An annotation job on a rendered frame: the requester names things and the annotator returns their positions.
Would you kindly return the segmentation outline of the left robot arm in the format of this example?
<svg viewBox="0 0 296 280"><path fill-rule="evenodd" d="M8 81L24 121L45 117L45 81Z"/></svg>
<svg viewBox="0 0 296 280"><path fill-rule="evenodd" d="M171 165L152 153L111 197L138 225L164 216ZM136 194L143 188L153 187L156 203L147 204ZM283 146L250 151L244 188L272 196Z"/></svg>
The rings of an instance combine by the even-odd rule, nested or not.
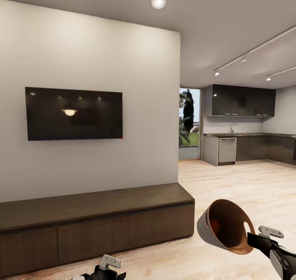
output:
<svg viewBox="0 0 296 280"><path fill-rule="evenodd" d="M111 257L106 254L103 256L101 264L95 266L94 274L83 274L80 276L75 276L71 280L124 280L126 277L126 272L117 276L117 272L109 269L109 266L113 266L115 268L122 267L122 261Z"/></svg>

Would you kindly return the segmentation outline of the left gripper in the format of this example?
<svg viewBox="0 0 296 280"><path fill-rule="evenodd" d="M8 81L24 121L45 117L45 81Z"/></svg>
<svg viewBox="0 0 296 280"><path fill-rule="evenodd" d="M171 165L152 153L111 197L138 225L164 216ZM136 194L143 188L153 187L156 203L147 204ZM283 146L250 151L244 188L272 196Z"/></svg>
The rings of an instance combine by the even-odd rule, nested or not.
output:
<svg viewBox="0 0 296 280"><path fill-rule="evenodd" d="M117 272L109 269L109 270L101 270L99 269L99 264L95 266L94 274L98 276L99 280L124 280L126 277L126 272L117 276Z"/></svg>

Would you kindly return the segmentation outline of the trash can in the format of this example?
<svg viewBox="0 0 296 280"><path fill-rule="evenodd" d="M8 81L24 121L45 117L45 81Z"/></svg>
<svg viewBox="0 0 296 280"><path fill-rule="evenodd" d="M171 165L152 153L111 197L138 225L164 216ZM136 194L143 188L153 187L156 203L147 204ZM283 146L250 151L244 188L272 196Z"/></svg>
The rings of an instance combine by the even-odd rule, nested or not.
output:
<svg viewBox="0 0 296 280"><path fill-rule="evenodd" d="M209 222L211 217L215 217L220 221L217 236L214 234ZM208 226L206 225L207 222ZM250 232L255 234L250 218L240 206L227 199L217 199L211 203L198 219L197 230L206 243L235 254L246 255L252 252L254 247L247 244L244 222L248 223Z"/></svg>

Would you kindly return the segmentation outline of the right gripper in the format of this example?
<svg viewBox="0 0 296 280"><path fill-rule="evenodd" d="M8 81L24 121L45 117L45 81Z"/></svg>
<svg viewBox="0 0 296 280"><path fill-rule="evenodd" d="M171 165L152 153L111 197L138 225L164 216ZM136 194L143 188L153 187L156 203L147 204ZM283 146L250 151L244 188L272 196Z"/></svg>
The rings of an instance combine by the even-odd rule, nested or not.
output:
<svg viewBox="0 0 296 280"><path fill-rule="evenodd" d="M259 249L263 254L266 255L264 252L263 246L266 242L278 244L275 240L264 238L263 236L259 236L254 233L247 232L247 244L251 247Z"/></svg>

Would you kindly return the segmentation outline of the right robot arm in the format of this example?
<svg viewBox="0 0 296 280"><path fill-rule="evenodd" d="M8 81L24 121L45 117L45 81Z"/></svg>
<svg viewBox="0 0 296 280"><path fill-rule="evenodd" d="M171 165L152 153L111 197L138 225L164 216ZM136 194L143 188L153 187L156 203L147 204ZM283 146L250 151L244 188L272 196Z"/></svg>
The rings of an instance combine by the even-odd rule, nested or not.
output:
<svg viewBox="0 0 296 280"><path fill-rule="evenodd" d="M247 232L247 244L265 254L282 280L296 280L296 253L278 245L270 236L284 238L276 229L259 226L259 235Z"/></svg>

